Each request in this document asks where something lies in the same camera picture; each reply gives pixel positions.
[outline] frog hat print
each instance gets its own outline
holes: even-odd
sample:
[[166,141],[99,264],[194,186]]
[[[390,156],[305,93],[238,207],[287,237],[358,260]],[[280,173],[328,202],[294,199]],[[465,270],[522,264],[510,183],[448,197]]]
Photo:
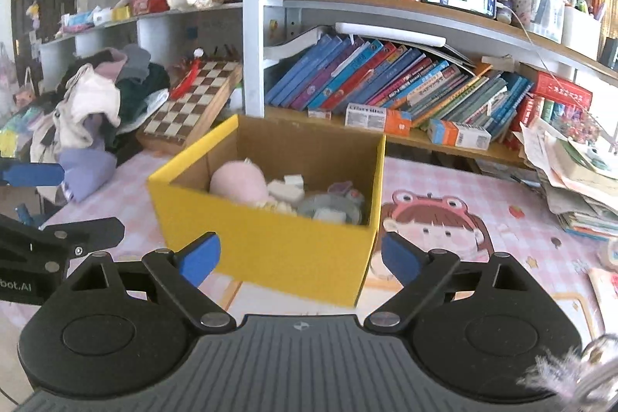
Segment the frog hat print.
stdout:
[[421,196],[408,190],[397,190],[392,202],[382,205],[381,227],[372,257],[372,271],[388,279],[390,273],[382,263],[381,241],[395,232],[428,252],[446,248],[463,261],[487,261],[494,252],[487,226],[468,205],[455,196]]

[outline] shelf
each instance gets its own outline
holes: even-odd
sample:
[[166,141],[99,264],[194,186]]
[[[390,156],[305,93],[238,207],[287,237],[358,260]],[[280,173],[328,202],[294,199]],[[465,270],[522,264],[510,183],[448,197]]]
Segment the shelf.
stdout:
[[[266,4],[271,6],[282,6],[284,8],[329,10],[356,14],[360,13],[363,15],[377,15],[379,21],[375,21],[373,24],[383,23],[384,26],[388,26],[385,17],[421,22],[422,24],[426,24],[427,28],[431,29],[429,33],[446,36],[447,43],[451,46],[456,47],[456,45],[452,44],[450,41],[451,37],[461,37],[463,34],[471,41],[472,39],[470,36],[474,35],[477,37],[475,46],[478,46],[477,43],[479,42],[483,43],[483,47],[479,50],[481,53],[487,51],[490,44],[501,42],[520,51],[520,55],[517,55],[519,61],[539,65],[539,63],[535,61],[538,59],[537,55],[530,47],[530,42],[527,40],[523,30],[483,16],[477,16],[472,13],[461,12],[442,6],[422,2],[404,2],[401,0],[267,0]],[[335,21],[344,20],[332,19],[331,24]],[[404,28],[415,30],[415,27]],[[613,86],[618,86],[618,73],[610,68],[566,46],[545,39],[544,37],[530,34],[530,38],[535,43],[544,59],[565,64],[586,73],[591,73]],[[485,54],[487,56],[504,56],[506,53],[503,52],[492,55],[490,52],[487,52]]]
[[[297,123],[317,123],[322,125],[329,125],[333,128],[350,128],[344,126],[344,118],[335,116],[330,120],[310,118],[306,112],[298,112],[291,109],[281,109],[278,107],[267,107],[265,116],[270,119],[281,119],[286,121],[294,121]],[[460,149],[450,146],[440,146],[432,144],[424,131],[419,129],[412,129],[409,136],[399,135],[386,135],[387,141],[394,144],[401,144],[404,146],[416,147],[419,149],[426,149],[428,151],[437,151],[439,153],[453,154],[455,156],[463,156],[473,159],[483,159],[494,163],[501,163],[503,165],[518,166],[520,168],[526,168],[523,160],[518,157],[517,153],[511,151],[502,144],[491,144],[487,151],[475,151],[473,149]]]

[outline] desk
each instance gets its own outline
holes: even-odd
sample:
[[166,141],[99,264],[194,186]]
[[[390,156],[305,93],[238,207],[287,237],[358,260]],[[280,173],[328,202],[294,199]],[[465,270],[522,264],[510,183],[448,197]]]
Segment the desk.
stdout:
[[[166,157],[147,153],[138,154],[120,166],[104,188],[83,203],[68,204],[48,223],[118,217],[126,227],[126,235],[118,247],[109,250],[117,261],[137,260],[145,253],[162,247],[164,241],[150,202],[146,179],[167,160]],[[580,332],[589,332],[588,336],[582,333],[584,339],[603,332],[598,304],[585,273],[587,267],[598,267],[594,253],[596,242],[563,232],[538,194],[515,182],[386,158],[382,204],[391,203],[393,194],[402,190],[418,196],[431,193],[435,199],[453,196],[461,200],[467,206],[468,213],[482,221],[486,228],[483,232],[489,235],[493,249],[507,251],[524,264],[567,311]],[[487,253],[481,250],[470,258],[483,261],[487,259]],[[74,270],[80,261],[72,261],[70,270]],[[249,312],[356,313],[363,320],[400,289],[398,281],[381,275],[379,267],[370,269],[356,308],[301,299],[216,272],[200,285],[202,292],[228,310],[238,322]],[[36,307],[12,303],[1,303],[0,308],[20,327],[36,310]]]

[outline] chess board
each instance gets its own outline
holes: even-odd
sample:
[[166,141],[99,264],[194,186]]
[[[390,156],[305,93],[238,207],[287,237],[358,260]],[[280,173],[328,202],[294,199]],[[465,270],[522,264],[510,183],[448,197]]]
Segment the chess board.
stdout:
[[141,127],[144,148],[178,154],[206,134],[242,78],[236,61],[207,61],[189,91],[168,100]]

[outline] cardboard box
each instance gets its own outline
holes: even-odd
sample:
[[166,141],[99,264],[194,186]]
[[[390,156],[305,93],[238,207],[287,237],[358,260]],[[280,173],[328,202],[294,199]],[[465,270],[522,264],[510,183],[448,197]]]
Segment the cardboard box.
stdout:
[[407,112],[349,103],[345,110],[345,126],[408,136],[412,128],[412,117]]
[[[207,231],[221,239],[217,271],[282,292],[353,306],[379,228],[385,137],[329,125],[233,116],[148,179],[167,245]],[[206,191],[223,163],[249,158],[267,181],[301,174],[308,192],[350,180],[363,224],[331,224],[237,205]]]
[[427,136],[432,144],[461,147],[463,149],[489,149],[491,135],[480,126],[453,123],[432,119],[427,128]]

